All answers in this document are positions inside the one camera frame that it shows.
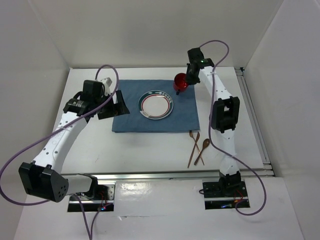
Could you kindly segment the blue cloth placemat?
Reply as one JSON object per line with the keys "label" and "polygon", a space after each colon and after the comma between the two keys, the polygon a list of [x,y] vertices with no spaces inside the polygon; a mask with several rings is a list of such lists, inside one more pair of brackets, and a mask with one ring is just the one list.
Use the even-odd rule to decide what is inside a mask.
{"label": "blue cloth placemat", "polygon": [[129,114],[113,119],[114,133],[186,133],[200,129],[195,89],[176,94],[172,80],[120,80]]}

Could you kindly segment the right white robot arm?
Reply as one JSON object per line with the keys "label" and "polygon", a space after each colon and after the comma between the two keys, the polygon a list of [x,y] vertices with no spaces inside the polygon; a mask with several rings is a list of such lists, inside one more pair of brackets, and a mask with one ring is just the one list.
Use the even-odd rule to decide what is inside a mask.
{"label": "right white robot arm", "polygon": [[219,166],[219,180],[206,183],[201,191],[206,198],[232,197],[241,185],[241,174],[237,161],[234,159],[235,128],[239,119],[240,100],[227,90],[210,58],[205,58],[199,47],[187,51],[186,83],[195,85],[202,83],[208,90],[212,106],[209,126],[217,137],[217,148],[222,150]]}

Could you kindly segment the red mug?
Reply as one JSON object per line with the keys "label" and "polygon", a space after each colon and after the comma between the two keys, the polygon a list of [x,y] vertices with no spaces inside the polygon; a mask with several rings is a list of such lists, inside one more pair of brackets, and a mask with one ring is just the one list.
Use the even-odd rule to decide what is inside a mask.
{"label": "red mug", "polygon": [[186,74],[185,73],[178,73],[173,80],[173,88],[176,92],[176,95],[183,93],[188,88],[188,83],[186,82]]}

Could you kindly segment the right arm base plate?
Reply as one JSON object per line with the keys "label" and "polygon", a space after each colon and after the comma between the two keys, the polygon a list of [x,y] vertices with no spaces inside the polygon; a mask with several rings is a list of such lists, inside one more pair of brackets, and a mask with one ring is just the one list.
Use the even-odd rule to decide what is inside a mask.
{"label": "right arm base plate", "polygon": [[198,191],[204,197],[206,210],[249,208],[250,201],[244,181],[236,186],[224,187],[220,182],[203,182]]}

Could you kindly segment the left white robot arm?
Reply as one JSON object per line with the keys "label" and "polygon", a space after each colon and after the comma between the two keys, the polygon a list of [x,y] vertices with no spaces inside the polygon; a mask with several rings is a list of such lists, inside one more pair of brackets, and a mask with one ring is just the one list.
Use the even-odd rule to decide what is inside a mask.
{"label": "left white robot arm", "polygon": [[85,80],[82,91],[64,106],[56,134],[32,162],[23,162],[19,175],[28,195],[60,202],[65,196],[81,193],[92,200],[99,193],[98,179],[89,174],[62,176],[65,159],[80,132],[94,116],[107,119],[129,114],[122,92],[110,91],[112,80]]}

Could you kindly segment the white plate green red rim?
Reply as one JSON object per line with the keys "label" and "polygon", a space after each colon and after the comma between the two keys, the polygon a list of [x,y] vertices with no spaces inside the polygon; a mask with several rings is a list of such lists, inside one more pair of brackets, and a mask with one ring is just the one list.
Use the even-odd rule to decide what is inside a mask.
{"label": "white plate green red rim", "polygon": [[138,101],[139,112],[150,120],[161,120],[168,117],[173,108],[173,98],[168,93],[160,90],[148,91]]}

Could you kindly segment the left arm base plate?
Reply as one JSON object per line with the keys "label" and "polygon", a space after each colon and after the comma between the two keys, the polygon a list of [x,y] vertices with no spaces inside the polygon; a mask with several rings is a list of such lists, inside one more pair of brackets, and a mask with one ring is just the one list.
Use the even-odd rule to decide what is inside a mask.
{"label": "left arm base plate", "polygon": [[113,212],[115,200],[115,182],[99,182],[93,193],[77,192],[85,212]]}

